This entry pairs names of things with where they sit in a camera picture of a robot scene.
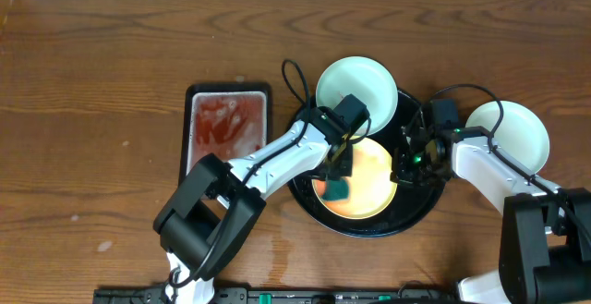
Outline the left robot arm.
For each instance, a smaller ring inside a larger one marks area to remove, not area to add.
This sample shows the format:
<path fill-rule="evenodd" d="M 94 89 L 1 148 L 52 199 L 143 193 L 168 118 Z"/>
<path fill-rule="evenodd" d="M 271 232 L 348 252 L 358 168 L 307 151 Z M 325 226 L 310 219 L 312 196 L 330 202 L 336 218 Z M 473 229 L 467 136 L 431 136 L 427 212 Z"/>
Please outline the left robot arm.
<path fill-rule="evenodd" d="M 367 119 L 364 110 L 307 109 L 256 152 L 228 162 L 212 153 L 199 159 L 153 222 L 170 263 L 163 302 L 209 302 L 213 278 L 240 251 L 267 198 L 302 174 L 349 169 L 344 153 Z"/>

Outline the yellow plate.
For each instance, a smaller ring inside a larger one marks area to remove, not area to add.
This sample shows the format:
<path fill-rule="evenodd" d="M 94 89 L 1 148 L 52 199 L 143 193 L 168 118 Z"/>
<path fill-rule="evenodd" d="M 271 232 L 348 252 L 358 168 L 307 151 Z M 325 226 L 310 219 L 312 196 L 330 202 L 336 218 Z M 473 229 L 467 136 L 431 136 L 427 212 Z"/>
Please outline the yellow plate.
<path fill-rule="evenodd" d="M 327 180 L 312 179 L 320 202 L 332 213 L 346 219 L 361 220 L 382 212 L 393 200 L 397 184 L 391 181 L 392 156 L 370 138 L 353 146 L 352 175 L 341 177 L 349 186 L 349 198 L 325 201 L 321 194 Z"/>

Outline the green scrubbing sponge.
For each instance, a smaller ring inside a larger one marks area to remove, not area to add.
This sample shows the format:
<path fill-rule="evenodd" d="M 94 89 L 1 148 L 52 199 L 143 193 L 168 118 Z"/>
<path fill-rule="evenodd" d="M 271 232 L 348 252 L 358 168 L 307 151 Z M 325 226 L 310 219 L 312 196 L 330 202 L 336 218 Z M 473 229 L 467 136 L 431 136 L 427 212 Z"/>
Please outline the green scrubbing sponge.
<path fill-rule="evenodd" d="M 325 189 L 320 195 L 325 201 L 344 201 L 349 198 L 349 186 L 344 178 L 327 180 L 324 182 Z"/>

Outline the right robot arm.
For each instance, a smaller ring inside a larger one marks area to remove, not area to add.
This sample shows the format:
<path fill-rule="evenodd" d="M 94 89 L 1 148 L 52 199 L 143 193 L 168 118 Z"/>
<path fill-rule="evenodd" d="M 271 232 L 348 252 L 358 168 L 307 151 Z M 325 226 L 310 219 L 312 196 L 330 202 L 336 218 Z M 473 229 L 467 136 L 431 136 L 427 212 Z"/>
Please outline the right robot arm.
<path fill-rule="evenodd" d="M 497 270 L 467 277 L 459 297 L 475 303 L 571 303 L 590 298 L 590 193 L 548 181 L 506 153 L 483 127 L 411 133 L 394 166 L 408 187 L 457 177 L 501 214 Z"/>

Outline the light blue plate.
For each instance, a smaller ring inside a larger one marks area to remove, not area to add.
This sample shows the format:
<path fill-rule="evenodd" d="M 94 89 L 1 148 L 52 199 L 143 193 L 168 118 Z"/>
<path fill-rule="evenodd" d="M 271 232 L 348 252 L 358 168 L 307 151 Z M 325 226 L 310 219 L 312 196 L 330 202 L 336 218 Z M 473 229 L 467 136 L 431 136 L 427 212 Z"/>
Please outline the light blue plate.
<path fill-rule="evenodd" d="M 334 108 L 345 96 L 353 94 L 369 112 L 373 135 L 391 121 L 398 105 L 398 89 L 389 70 L 364 56 L 349 56 L 332 63 L 320 76 L 316 88 L 317 106 Z M 365 123 L 356 132 L 367 131 Z"/>
<path fill-rule="evenodd" d="M 494 133 L 494 141 L 502 151 L 534 173 L 539 172 L 549 158 L 549 134 L 541 120 L 528 108 L 518 103 L 501 101 L 503 118 L 498 130 Z M 488 131 L 498 121 L 500 110 L 496 102 L 480 105 L 467 119 L 466 127 L 483 127 Z M 488 147 L 486 137 L 482 145 Z M 464 148 L 466 158 L 460 164 L 476 165 L 482 168 L 487 156 L 482 148 Z"/>

